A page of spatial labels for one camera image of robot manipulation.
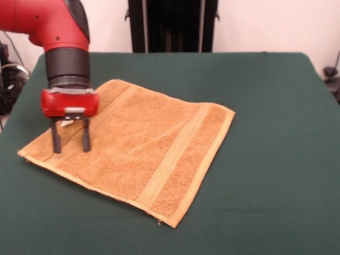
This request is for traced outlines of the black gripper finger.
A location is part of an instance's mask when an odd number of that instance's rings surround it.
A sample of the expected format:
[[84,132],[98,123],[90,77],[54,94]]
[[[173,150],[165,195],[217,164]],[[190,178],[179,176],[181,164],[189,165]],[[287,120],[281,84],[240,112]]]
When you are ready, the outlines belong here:
[[57,128],[56,128],[57,121],[58,121],[57,118],[52,118],[50,121],[50,128],[52,132],[54,153],[60,154],[61,153],[61,141],[60,141],[60,136],[58,135]]
[[82,135],[82,149],[84,152],[89,152],[91,149],[90,144],[90,119],[88,117],[83,117],[83,135]]

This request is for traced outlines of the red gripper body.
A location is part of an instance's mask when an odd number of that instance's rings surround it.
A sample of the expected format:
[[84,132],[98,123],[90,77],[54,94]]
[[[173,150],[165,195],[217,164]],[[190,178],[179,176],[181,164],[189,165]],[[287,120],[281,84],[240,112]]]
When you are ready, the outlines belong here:
[[93,117],[98,113],[99,95],[92,89],[44,89],[40,104],[47,118]]

